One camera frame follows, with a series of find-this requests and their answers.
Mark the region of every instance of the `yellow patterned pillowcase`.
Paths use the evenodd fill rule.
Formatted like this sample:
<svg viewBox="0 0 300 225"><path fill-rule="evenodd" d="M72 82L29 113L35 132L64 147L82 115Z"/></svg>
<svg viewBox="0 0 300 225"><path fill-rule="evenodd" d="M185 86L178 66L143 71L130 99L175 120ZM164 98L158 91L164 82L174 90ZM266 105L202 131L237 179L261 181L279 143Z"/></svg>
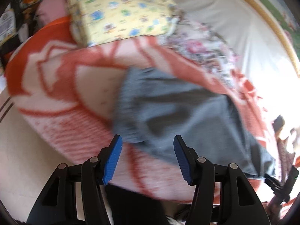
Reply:
<svg viewBox="0 0 300 225"><path fill-rule="evenodd" d="M94 46L139 35L160 35L177 14L172 0L68 0L75 38Z"/></svg>

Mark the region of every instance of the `bed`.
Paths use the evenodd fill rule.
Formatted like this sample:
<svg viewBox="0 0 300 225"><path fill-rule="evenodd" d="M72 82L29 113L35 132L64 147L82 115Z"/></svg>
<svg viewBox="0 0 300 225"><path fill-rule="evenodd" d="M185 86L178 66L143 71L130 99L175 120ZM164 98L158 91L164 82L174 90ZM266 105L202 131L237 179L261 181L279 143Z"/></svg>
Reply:
<svg viewBox="0 0 300 225"><path fill-rule="evenodd" d="M187 12L193 19L201 22L208 23L213 26L213 28L223 36L223 38L230 44L230 46L239 54L240 60L237 63L237 67L246 75L246 77L252 82L257 90L257 94L263 98L262 106L268 109L266 113L266 118L274 120L278 115L282 115L286 120L287 128L292 128L298 126L297 122L300 119L299 110L297 109L297 102L299 102L299 95L297 92L300 89L299 79L298 79L298 58L296 57L296 52L291 47L291 43L288 42L288 36L280 30L280 26L276 20L272 19L270 21L265 21L262 16L268 14L265 9L259 10L257 12L258 0L174 0L178 5ZM73 44L68 45L68 49L74 49ZM29 212L29 207L33 204L34 198L37 196L39 190L41 189L43 183L49 177L52 169L55 168L60 162L65 162L65 159L49 148L44 140L27 125L27 123L22 120L20 114L12 106L12 101L9 99L6 90L1 93L2 97L1 105L3 107L3 112L1 112L1 132L7 134L8 137L3 137L5 146L9 146L10 142L21 143L20 133L28 134L27 138L22 138L24 143L22 147L28 143L28 156L33 153L37 153L37 162L42 163L40 166L40 171L34 174L34 178L38 180L38 185L35 187L35 192L28 192L26 186L13 187L8 185L13 181L2 181L1 190L8 191L6 194L1 193L1 199L5 204L5 200L8 205L8 210L15 218L24 220ZM30 116L26 116L27 121L37 129L35 121L37 119L29 119ZM36 146L29 144L29 142L34 141ZM80 163L83 158L88 158L91 153L87 153L87 156L81 156L80 159L72 158L68 152L52 144L58 152L67 156L69 160L75 163ZM15 173L17 170L23 169L28 165L32 168L35 163L32 163L31 158L25 158L24 163L26 165L20 165L12 157L19 157L20 154L16 151L4 148L1 151L2 155L5 157L9 163L7 165L7 173ZM40 158L41 156L51 156L51 160L45 163L45 158ZM124 177L125 170L117 170L117 174L120 177ZM25 182L28 182L29 174L22 176ZM131 183L130 180L119 179L118 182L123 182L123 187L130 188L136 186L138 189L143 189L142 183ZM299 183L296 183L294 193L291 197L296 197L300 189ZM261 201L269 201L273 194L272 191L265 187L263 184L259 186L257 190ZM189 201L182 199L172 199L179 201ZM24 202L28 204L28 209L23 210L22 213L17 213L13 210L16 203Z"/></svg>

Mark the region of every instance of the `bed sheet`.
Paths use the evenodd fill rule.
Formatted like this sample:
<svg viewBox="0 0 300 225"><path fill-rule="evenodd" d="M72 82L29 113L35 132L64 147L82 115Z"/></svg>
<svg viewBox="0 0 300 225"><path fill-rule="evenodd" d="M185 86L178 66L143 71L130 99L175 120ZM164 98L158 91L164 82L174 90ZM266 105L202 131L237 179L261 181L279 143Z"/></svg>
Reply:
<svg viewBox="0 0 300 225"><path fill-rule="evenodd" d="M300 124L300 84L274 31L244 0L174 0L193 20L210 24L240 56L237 67L264 99L270 117Z"/></svg>

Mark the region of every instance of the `pink pillow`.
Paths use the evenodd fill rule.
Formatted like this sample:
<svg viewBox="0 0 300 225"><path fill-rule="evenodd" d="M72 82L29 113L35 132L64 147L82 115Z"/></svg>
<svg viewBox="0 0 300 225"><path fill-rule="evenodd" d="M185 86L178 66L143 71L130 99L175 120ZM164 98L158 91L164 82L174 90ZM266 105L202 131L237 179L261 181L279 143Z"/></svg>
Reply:
<svg viewBox="0 0 300 225"><path fill-rule="evenodd" d="M36 14L43 26L68 15L67 0L43 0L37 8Z"/></svg>

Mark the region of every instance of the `metal screw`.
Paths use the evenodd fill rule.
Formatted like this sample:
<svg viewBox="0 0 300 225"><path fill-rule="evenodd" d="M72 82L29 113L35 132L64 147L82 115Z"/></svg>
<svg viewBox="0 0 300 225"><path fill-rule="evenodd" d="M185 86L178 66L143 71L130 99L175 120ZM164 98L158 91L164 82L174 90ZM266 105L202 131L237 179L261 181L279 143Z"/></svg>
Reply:
<svg viewBox="0 0 300 225"><path fill-rule="evenodd" d="M66 168L66 164L65 163L61 163L58 165L58 169L65 169Z"/></svg>
<svg viewBox="0 0 300 225"><path fill-rule="evenodd" d="M198 157L197 161L200 163L205 163L206 159L204 157Z"/></svg>
<svg viewBox="0 0 300 225"><path fill-rule="evenodd" d="M238 168L238 165L236 165L235 163L231 163L231 164L230 164L230 167L231 167L232 169L237 169L237 168Z"/></svg>
<svg viewBox="0 0 300 225"><path fill-rule="evenodd" d="M98 161L98 157L91 157L90 158L90 162L97 162Z"/></svg>

